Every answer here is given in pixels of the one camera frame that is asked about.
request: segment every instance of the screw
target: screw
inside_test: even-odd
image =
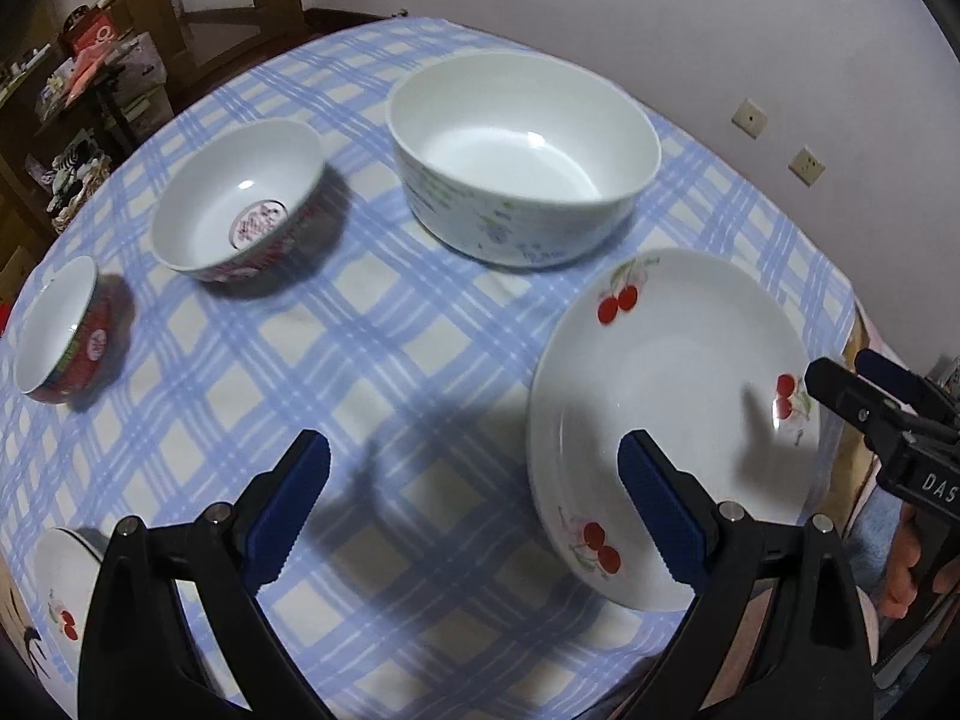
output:
[[[743,519],[744,514],[747,514],[747,512],[744,512],[743,507],[736,501],[724,501],[720,504],[720,517],[728,519],[730,522],[738,522]]]
[[[140,526],[140,520],[134,517],[132,514],[129,517],[124,517],[117,523],[116,531],[120,533],[121,536],[129,536],[133,531]]]
[[[827,517],[827,514],[814,514],[810,521],[821,533],[829,533],[833,530],[833,520]]]
[[[229,503],[211,503],[203,510],[203,519],[217,525],[227,519],[232,511]]]

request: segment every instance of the plate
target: plate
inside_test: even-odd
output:
[[[795,523],[813,479],[819,413],[803,343],[736,265],[694,251],[637,256],[568,309],[536,369],[527,458],[541,521],[573,572],[618,604],[675,611],[670,578],[616,472],[645,429],[717,502]]]
[[[80,673],[86,613],[103,557],[83,536],[51,528],[37,538],[34,577],[51,638],[74,675]]]

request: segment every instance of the table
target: table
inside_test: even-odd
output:
[[[741,265],[784,305],[811,357],[840,355],[853,291],[757,189],[653,113],[664,165],[632,229],[603,252],[506,272],[442,247],[392,169],[386,95],[432,57],[502,45],[401,19],[299,47],[176,117],[78,214],[0,341],[0,549],[40,626],[30,553],[44,528],[110,533],[129,512],[149,524],[192,519],[232,500],[310,427],[330,439],[330,481],[259,600],[339,717],[573,717],[661,651],[679,615],[594,595],[536,518],[524,415],[554,324],[599,271],[664,245]],[[317,226],[256,281],[174,275],[147,243],[158,193],[210,138],[266,116],[323,134]],[[94,397],[42,406],[14,391],[12,349],[24,305],[81,253],[118,278],[115,362]],[[830,459],[827,447],[821,487]],[[184,594],[212,673],[235,695],[195,594]]]

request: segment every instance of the finger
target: finger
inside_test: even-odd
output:
[[[917,598],[917,586],[913,583],[910,569],[903,563],[891,563],[887,567],[887,586],[885,589],[895,601],[910,605]]]
[[[960,581],[960,557],[954,557],[933,578],[933,591],[939,594],[951,591]]]
[[[894,533],[894,541],[890,545],[890,565],[904,565],[913,568],[920,562],[920,535],[913,522],[902,522]]]
[[[909,522],[917,514],[917,507],[904,501],[901,506],[901,523]]]
[[[902,604],[887,592],[883,594],[880,603],[877,604],[877,611],[881,617],[892,617],[896,620],[904,619],[909,610],[908,605]]]

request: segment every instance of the red cherry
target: red cherry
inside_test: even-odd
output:
[[[600,547],[603,546],[603,542],[606,541],[607,534],[604,533],[603,528],[600,526],[599,522],[587,522],[584,525],[584,543],[589,546],[594,552],[596,552]]]
[[[793,406],[790,404],[790,401],[785,397],[779,397],[776,399],[776,418],[777,419],[786,419],[793,413]]]
[[[781,373],[776,377],[776,394],[781,397],[790,397],[797,389],[797,380],[792,373]]]
[[[623,311],[630,311],[637,304],[637,298],[640,297],[640,291],[632,284],[628,284],[616,297],[617,304]]]
[[[620,552],[609,544],[604,544],[597,550],[597,560],[608,574],[616,574],[620,570]]]
[[[616,302],[616,298],[611,295],[609,298],[600,301],[600,307],[597,309],[597,319],[600,319],[600,324],[610,324],[613,319],[616,319],[616,312],[619,310],[620,306]]]

